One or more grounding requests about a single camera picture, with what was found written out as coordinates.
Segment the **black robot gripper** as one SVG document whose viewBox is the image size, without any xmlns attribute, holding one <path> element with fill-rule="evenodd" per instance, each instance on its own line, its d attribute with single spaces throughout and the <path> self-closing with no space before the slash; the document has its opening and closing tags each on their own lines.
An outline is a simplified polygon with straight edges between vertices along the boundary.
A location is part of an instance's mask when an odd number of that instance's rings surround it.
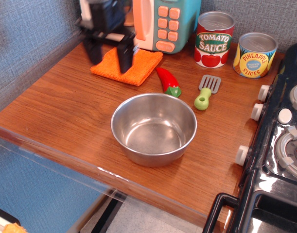
<svg viewBox="0 0 297 233">
<path fill-rule="evenodd" d="M 102 59 L 102 45 L 118 44 L 117 55 L 120 72 L 126 73 L 133 65 L 138 51 L 134 45 L 135 34 L 125 24 L 126 14 L 131 10 L 124 0 L 81 0 L 81 17 L 77 24 L 84 35 L 83 45 L 90 61 L 97 65 Z"/>
</svg>

